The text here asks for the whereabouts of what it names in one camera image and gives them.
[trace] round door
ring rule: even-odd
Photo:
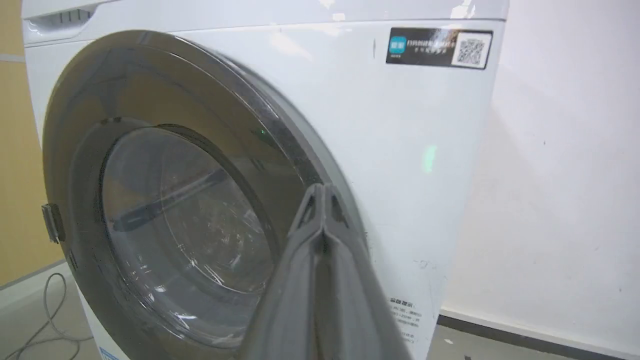
[[[65,256],[132,360],[228,359],[307,187],[331,181],[355,211],[282,96],[162,33],[83,49],[54,89],[43,151]]]

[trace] washing machine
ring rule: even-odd
[[[424,359],[503,0],[24,0],[51,240],[105,360],[229,359],[305,190]]]

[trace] blue app icon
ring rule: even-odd
[[[389,41],[389,52],[402,54],[406,49],[406,37],[392,37]]]

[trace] gray cable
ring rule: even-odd
[[[58,306],[56,307],[56,309],[53,311],[53,314],[51,314],[51,312],[49,311],[49,305],[47,305],[47,290],[49,289],[49,283],[51,282],[51,279],[54,276],[60,276],[62,278],[62,285],[65,288],[64,293],[62,294],[62,300],[60,300],[60,303],[58,304]],[[53,273],[51,274],[48,278],[47,278],[47,282],[45,282],[44,284],[44,295],[42,296],[42,301],[44,303],[44,312],[47,315],[47,322],[45,322],[28,340],[27,342],[24,343],[24,345],[18,349],[16,349],[14,352],[12,352],[11,354],[7,355],[6,358],[4,358],[4,360],[9,360],[11,359],[11,357],[13,357],[15,355],[15,359],[14,360],[19,360],[20,356],[22,355],[22,353],[35,345],[39,345],[42,343],[48,343],[48,342],[52,342],[52,341],[59,341],[59,340],[65,340],[65,341],[69,341],[72,343],[76,344],[76,352],[74,352],[74,354],[69,358],[69,360],[73,360],[76,358],[76,356],[78,355],[78,352],[80,352],[80,342],[81,341],[86,341],[86,340],[90,340],[93,339],[93,336],[89,336],[86,338],[74,338],[72,336],[68,336],[65,335],[64,332],[60,331],[55,324],[53,324],[53,318],[56,316],[56,314],[58,314],[58,311],[60,310],[60,308],[62,307],[62,304],[65,302],[65,299],[67,298],[67,280],[65,279],[65,277],[59,273]],[[33,339],[36,338],[36,336],[38,336],[46,327],[47,325],[51,325],[51,328],[53,329],[53,331],[56,332],[56,334],[58,334],[58,337],[55,338],[50,338],[50,339],[44,339],[44,340],[39,340],[39,341],[35,341],[32,342]]]

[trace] yellow wall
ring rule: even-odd
[[[20,0],[0,1],[0,54],[24,55]],[[62,259],[48,242],[46,202],[26,67],[0,61],[0,286]]]

